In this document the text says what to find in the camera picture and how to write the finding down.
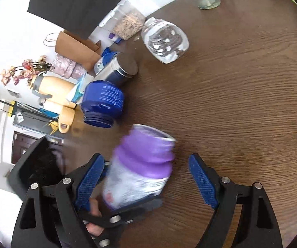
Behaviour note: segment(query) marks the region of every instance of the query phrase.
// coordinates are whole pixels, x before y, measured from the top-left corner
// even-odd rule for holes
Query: human hand
[[[102,217],[101,212],[99,211],[99,208],[98,208],[98,201],[96,199],[90,198],[89,202],[90,202],[91,215]],[[99,236],[104,230],[102,227],[92,224],[92,223],[88,223],[86,225],[86,228],[87,228],[88,232],[90,234],[93,234],[94,236]]]

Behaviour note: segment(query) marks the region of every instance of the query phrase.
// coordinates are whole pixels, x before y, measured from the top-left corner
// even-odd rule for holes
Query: metal bolt
[[[230,178],[229,177],[222,177],[222,182],[225,184],[230,183]]]
[[[37,187],[38,187],[38,184],[37,184],[37,183],[33,183],[33,184],[30,186],[31,189],[36,189]]]
[[[69,177],[66,177],[65,179],[63,179],[62,181],[65,185],[69,184],[71,182],[71,179]]]
[[[110,244],[109,239],[104,239],[99,243],[100,247],[105,247],[105,246],[108,246],[109,244]]]
[[[257,189],[261,189],[262,188],[262,185],[260,183],[255,183],[254,186]]]
[[[113,217],[111,217],[111,218],[109,219],[109,221],[110,221],[112,224],[114,224],[114,223],[116,223],[116,222],[118,222],[118,221],[120,221],[120,220],[121,220],[121,216],[119,216],[119,215],[113,216]]]

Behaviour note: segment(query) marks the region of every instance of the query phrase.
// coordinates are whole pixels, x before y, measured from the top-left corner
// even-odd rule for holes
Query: blue textured pad
[[[193,155],[189,157],[189,170],[197,183],[204,202],[215,209],[218,203],[215,197],[215,188]]]
[[[95,162],[86,172],[81,183],[77,187],[77,197],[75,200],[75,206],[79,210],[85,208],[88,211],[90,210],[90,205],[88,199],[90,198],[92,191],[97,184],[99,177],[104,169],[104,158],[102,155],[99,155]]]

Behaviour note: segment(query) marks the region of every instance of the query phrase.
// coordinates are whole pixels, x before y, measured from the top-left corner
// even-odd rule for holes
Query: purple and white bottle
[[[148,195],[158,195],[172,172],[175,139],[146,125],[133,125],[114,149],[103,199],[118,209]]]

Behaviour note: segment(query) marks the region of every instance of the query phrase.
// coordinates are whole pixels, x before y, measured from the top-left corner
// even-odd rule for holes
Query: wood grain
[[[192,0],[176,0],[153,13],[189,38],[189,50],[171,64],[155,59],[142,40],[117,46],[134,56],[139,73],[122,87],[124,110],[112,129],[83,124],[77,109],[65,141],[69,171],[94,152],[110,157],[132,124],[177,139],[164,205],[129,225],[121,247],[196,246],[212,210],[187,168],[193,152],[236,183],[263,184],[284,246],[297,233],[297,6],[291,0],[221,1],[200,10]]]

